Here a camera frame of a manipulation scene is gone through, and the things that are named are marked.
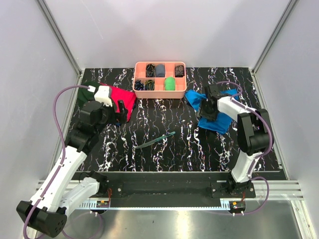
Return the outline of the bright blue napkin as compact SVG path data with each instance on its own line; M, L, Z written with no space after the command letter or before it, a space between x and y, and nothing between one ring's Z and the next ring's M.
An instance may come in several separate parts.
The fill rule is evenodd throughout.
M185 97L188 103L194 108L194 110L198 113L200 103L202 100L206 100L205 94L200 94L194 90L189 90L185 94ZM225 134L233 119L224 113L219 113L217 115L216 121L209 121L206 118L200 118L198 121L198 126L203 129L207 129L210 131L215 131L219 134Z

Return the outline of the teal plastic knife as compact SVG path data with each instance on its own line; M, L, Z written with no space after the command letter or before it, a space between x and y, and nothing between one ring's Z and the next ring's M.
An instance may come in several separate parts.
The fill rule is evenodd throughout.
M161 140L164 140L164 139L166 139L166 138L168 138L168 137L170 137L170 136L173 136L174 134L175 134L175 131L170 132L170 133L165 134L165 135L163 135L163 136L161 136L161 137L158 137L158 138L156 138L156 139L154 139L154 140L151 140L151 141L146 142L146 143L144 143L144 144L135 146L134 149L141 149L141 148L148 147L148 146L150 146L150 145L152 145L152 144L154 144L154 143L157 143L157 142L159 142L159 141L161 141Z

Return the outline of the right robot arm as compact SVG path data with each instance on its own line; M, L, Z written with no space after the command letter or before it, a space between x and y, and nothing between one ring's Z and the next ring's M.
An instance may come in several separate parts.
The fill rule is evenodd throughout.
M237 123L239 156L224 186L228 195L235 198L250 188L254 167L259 158L272 148L272 130L265 109L250 108L231 96L201 100L198 110L201 118L216 120L219 113L226 114Z

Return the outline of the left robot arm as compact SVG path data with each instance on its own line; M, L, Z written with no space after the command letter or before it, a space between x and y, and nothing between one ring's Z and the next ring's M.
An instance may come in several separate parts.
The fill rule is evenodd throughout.
M106 176L91 171L68 193L66 187L77 168L99 141L99 134L107 124L126 123L128 110L124 101L117 107L103 102L88 101L80 111L77 125L62 138L62 151L48 177L28 201L20 201L16 211L24 228L30 227L51 238L59 235L67 218L91 196L110 193Z

